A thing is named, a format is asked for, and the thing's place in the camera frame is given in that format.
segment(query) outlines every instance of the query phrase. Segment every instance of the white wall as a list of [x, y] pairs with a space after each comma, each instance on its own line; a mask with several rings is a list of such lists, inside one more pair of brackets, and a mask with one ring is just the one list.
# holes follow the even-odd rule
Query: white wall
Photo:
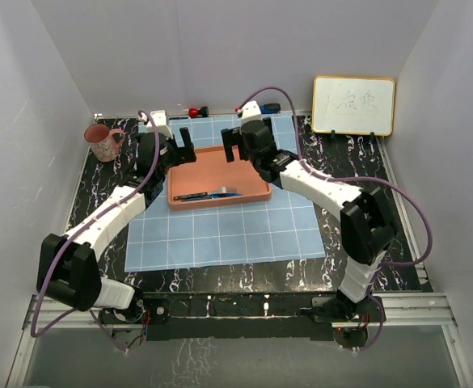
[[91, 120], [33, 5], [0, 1], [0, 386], [35, 291], [40, 243], [65, 226]]
[[388, 150], [429, 214], [429, 276], [450, 299], [473, 368], [473, 0], [439, 2], [399, 76]]
[[[208, 104], [318, 74], [397, 77], [437, 0], [32, 0], [93, 112]], [[277, 94], [262, 102], [285, 100]]]

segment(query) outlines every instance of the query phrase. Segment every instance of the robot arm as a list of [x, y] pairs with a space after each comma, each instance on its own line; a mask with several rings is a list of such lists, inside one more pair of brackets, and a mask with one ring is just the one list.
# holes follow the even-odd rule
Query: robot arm
[[379, 188], [367, 192], [346, 183], [319, 179], [306, 171], [296, 154], [277, 148], [272, 122], [261, 119], [255, 101], [247, 103], [240, 115], [239, 128], [222, 131], [227, 162], [234, 161], [233, 147], [237, 146], [240, 159], [250, 160], [265, 181], [312, 200], [340, 221], [348, 265], [337, 299], [344, 307], [344, 315], [352, 316], [357, 304], [367, 296], [374, 273], [396, 236], [386, 197]]
[[[184, 147], [178, 147], [167, 126], [164, 111], [151, 112], [151, 115], [157, 127], [159, 144], [155, 144], [155, 136], [148, 132], [151, 127], [147, 125], [147, 133], [137, 135], [137, 164], [133, 161], [129, 165], [127, 174], [120, 185], [114, 188], [113, 193], [81, 224], [68, 230], [63, 236], [50, 234], [42, 242], [37, 277], [39, 292], [49, 266], [67, 238], [89, 221], [95, 220], [64, 252], [51, 277], [46, 295], [81, 311], [89, 310], [93, 306], [137, 310], [134, 306], [136, 289], [117, 280], [102, 278], [97, 261], [118, 233], [154, 202], [163, 190], [168, 170], [180, 164], [196, 161], [189, 131], [180, 130]], [[147, 122], [147, 117], [141, 115], [140, 120]], [[121, 203], [121, 200], [136, 190], [148, 174], [156, 146], [159, 149], [158, 162], [150, 180], [140, 192]], [[116, 205], [114, 209], [97, 218], [112, 204]]]

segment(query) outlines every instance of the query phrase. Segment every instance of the blue grid mat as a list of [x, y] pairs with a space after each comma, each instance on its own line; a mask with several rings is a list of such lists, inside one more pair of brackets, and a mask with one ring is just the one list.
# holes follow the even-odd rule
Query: blue grid mat
[[[195, 147], [203, 147], [221, 144], [220, 131], [238, 126], [239, 120], [218, 116], [170, 123], [176, 137], [179, 128], [188, 127]], [[272, 115], [272, 126], [278, 146], [295, 152], [291, 116]], [[296, 193], [272, 187], [267, 202], [172, 212], [165, 183], [155, 202], [130, 222], [125, 271], [324, 256], [313, 204]]]

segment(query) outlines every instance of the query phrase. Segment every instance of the orange tray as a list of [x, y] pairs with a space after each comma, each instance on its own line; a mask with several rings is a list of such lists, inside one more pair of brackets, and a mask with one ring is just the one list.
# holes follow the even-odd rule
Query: orange tray
[[[168, 177], [170, 210], [179, 212], [270, 200], [270, 185], [261, 179], [250, 162], [240, 160], [238, 151], [234, 151], [234, 162], [228, 163], [222, 145], [200, 148], [195, 150], [196, 162], [171, 168]], [[174, 196], [208, 192], [222, 186], [232, 186], [242, 195], [186, 202], [173, 200]]]

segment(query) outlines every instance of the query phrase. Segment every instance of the table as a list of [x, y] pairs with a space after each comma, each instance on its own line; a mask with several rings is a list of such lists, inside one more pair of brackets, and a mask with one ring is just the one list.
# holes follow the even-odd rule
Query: table
[[[314, 134], [311, 132], [310, 120], [310, 116], [298, 116], [302, 153], [314, 167], [337, 177], [372, 175], [387, 179], [386, 166], [376, 138], [341, 135], [332, 138], [330, 135]], [[122, 145], [120, 157], [114, 162], [101, 163], [94, 155], [88, 154], [69, 227], [75, 226], [107, 199], [112, 189], [121, 181], [124, 169], [135, 156], [136, 119], [101, 119], [98, 122], [110, 128], [123, 128], [126, 140]], [[373, 188], [374, 184], [365, 183], [363, 187]], [[390, 189], [384, 190], [400, 230], [385, 260], [396, 262], [412, 260], [394, 197]], [[344, 275], [347, 257], [340, 245], [340, 225], [325, 210], [318, 206], [315, 206], [315, 210], [327, 254], [325, 258], [125, 273], [127, 227], [112, 240], [103, 253], [99, 260], [99, 270], [102, 275], [136, 285], [145, 293], [335, 291]], [[414, 268], [384, 268], [374, 287], [382, 291], [421, 291]]]

